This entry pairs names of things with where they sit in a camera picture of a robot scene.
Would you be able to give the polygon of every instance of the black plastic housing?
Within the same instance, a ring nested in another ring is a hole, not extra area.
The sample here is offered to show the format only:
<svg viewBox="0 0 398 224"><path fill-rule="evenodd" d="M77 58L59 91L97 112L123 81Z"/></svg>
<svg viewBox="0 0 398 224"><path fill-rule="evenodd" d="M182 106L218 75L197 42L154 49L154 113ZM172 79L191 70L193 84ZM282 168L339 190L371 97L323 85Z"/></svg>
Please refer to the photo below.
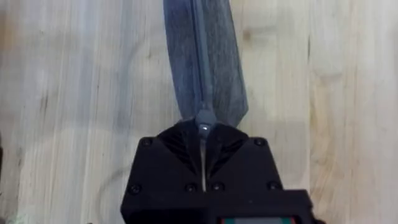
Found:
<svg viewBox="0 0 398 224"><path fill-rule="evenodd" d="M267 141L216 124L206 142L202 189L194 120L141 139L121 213L127 224L216 224L222 218L294 217L313 224L305 190L283 190Z"/></svg>

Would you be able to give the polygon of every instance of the light wood plank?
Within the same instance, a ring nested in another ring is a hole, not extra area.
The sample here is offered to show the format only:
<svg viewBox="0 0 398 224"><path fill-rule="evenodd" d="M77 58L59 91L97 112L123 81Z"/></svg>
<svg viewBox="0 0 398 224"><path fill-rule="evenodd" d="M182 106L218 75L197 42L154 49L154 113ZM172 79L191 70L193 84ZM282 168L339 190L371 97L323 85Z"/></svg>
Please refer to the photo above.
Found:
<svg viewBox="0 0 398 224"><path fill-rule="evenodd" d="M397 223L398 2L311 1L311 192L329 223Z"/></svg>

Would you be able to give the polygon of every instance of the wooden workbench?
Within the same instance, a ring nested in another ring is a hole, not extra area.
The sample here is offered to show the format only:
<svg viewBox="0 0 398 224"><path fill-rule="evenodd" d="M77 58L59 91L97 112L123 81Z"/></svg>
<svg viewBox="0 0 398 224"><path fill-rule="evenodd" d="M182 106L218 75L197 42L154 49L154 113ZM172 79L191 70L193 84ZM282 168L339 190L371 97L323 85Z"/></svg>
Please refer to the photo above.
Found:
<svg viewBox="0 0 398 224"><path fill-rule="evenodd" d="M398 223L398 1L231 0L240 128L328 223ZM0 0L0 217L107 224L180 119L161 0Z"/></svg>

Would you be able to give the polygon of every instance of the bolt head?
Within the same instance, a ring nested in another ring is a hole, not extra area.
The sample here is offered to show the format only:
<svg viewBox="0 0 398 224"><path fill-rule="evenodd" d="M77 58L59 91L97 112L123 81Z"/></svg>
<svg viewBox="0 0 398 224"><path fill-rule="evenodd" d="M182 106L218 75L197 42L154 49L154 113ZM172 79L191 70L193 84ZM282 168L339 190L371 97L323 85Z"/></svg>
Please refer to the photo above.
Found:
<svg viewBox="0 0 398 224"><path fill-rule="evenodd" d="M139 184L134 184L133 186L130 187L129 192L132 195L137 195L141 192L142 187Z"/></svg>
<svg viewBox="0 0 398 224"><path fill-rule="evenodd" d="M272 181L268 183L268 189L269 190L281 190L282 185L276 181Z"/></svg>
<svg viewBox="0 0 398 224"><path fill-rule="evenodd" d="M187 184L185 186L185 191L187 191L187 192L196 192L197 191L197 185L196 184Z"/></svg>
<svg viewBox="0 0 398 224"><path fill-rule="evenodd" d="M257 146L265 146L265 145L266 145L266 140L263 139L263 138L256 138L256 139L254 140L254 143L255 143Z"/></svg>
<svg viewBox="0 0 398 224"><path fill-rule="evenodd" d="M142 145L145 147L148 147L152 144L152 139L151 138L144 138L142 139Z"/></svg>
<svg viewBox="0 0 398 224"><path fill-rule="evenodd" d="M225 185L223 183L215 183L211 186L211 189L213 191L224 191Z"/></svg>

